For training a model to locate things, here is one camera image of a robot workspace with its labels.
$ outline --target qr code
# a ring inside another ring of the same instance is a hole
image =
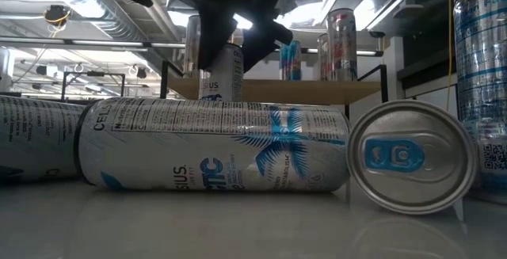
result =
[[[486,169],[507,170],[507,146],[502,144],[484,144],[482,151]]]

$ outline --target white table surface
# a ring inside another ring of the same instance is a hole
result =
[[[507,258],[507,206],[405,216],[334,194],[0,188],[2,259]]]

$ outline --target blue pull tab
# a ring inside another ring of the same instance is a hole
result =
[[[412,173],[424,164],[425,153],[419,144],[408,139],[368,139],[364,160],[371,169]]]

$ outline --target wooden shelf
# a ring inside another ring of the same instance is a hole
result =
[[[169,78],[168,87],[196,100],[199,80]],[[296,105],[350,105],[380,90],[380,82],[243,80],[243,101]]]

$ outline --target ventilation duct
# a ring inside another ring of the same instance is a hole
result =
[[[101,18],[107,22],[94,22],[102,32],[114,40],[119,41],[146,41],[147,37],[118,6],[115,0],[63,0],[68,6],[83,17]],[[159,73],[164,58],[154,49],[145,52],[133,52],[145,59]]]

